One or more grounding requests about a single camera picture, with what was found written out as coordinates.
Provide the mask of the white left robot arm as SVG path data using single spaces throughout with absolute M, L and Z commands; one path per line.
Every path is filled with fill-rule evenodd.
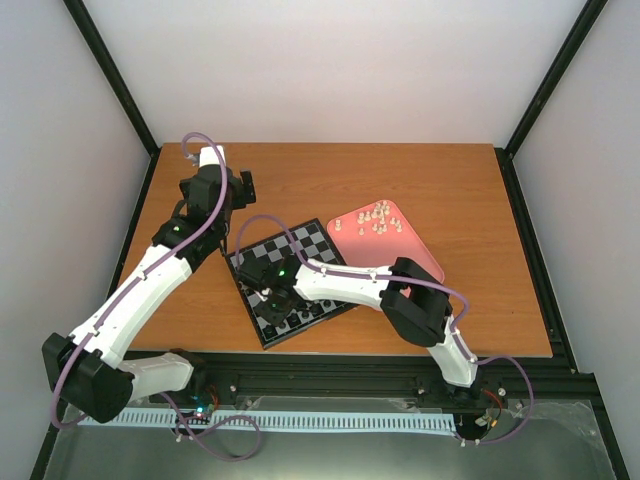
M 251 175 L 235 177 L 220 148 L 198 156 L 197 173 L 180 183 L 175 212 L 152 239 L 138 267 L 88 320 L 68 336 L 53 333 L 42 353 L 53 397 L 51 422 L 59 429 L 60 401 L 100 423 L 114 419 L 133 400 L 174 391 L 186 402 L 201 400 L 208 378 L 185 352 L 136 361 L 124 358 L 141 328 L 166 298 L 216 250 L 226 248 L 231 213 L 255 202 Z

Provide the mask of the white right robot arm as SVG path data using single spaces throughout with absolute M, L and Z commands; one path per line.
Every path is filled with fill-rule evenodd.
M 304 302 L 366 306 L 383 313 L 403 340 L 426 349 L 447 384 L 470 388 L 476 380 L 476 357 L 455 325 L 453 291 L 409 258 L 380 267 L 334 265 L 293 254 L 278 261 L 244 259 L 238 279 L 258 295 L 259 315 L 273 325 Z

